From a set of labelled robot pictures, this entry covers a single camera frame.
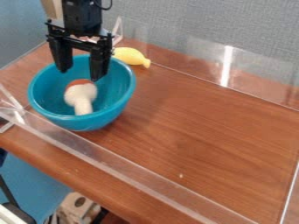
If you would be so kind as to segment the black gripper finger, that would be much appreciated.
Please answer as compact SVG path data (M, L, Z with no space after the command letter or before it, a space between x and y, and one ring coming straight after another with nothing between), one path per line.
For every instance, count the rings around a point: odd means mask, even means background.
M58 69L66 73L72 67L72 48L63 38L48 38L51 55Z
M94 82L108 73L112 47L110 45L95 46L90 52L90 78Z

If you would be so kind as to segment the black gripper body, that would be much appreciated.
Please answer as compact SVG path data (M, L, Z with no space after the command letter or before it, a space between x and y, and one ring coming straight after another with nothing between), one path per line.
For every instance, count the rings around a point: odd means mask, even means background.
M78 26L78 22L66 26L60 21L48 20L47 41L52 54L72 54L76 48L86 52L99 50L100 54L112 53L112 32L103 29L100 24L92 27Z

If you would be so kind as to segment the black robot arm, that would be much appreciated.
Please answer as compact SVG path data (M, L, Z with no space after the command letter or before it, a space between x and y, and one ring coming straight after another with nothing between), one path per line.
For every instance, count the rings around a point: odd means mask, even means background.
M74 66L72 49L90 53L90 78L98 81L108 73L112 56L112 38L110 31L102 28L102 0L60 0L62 24L50 18L47 41L58 69L67 73Z

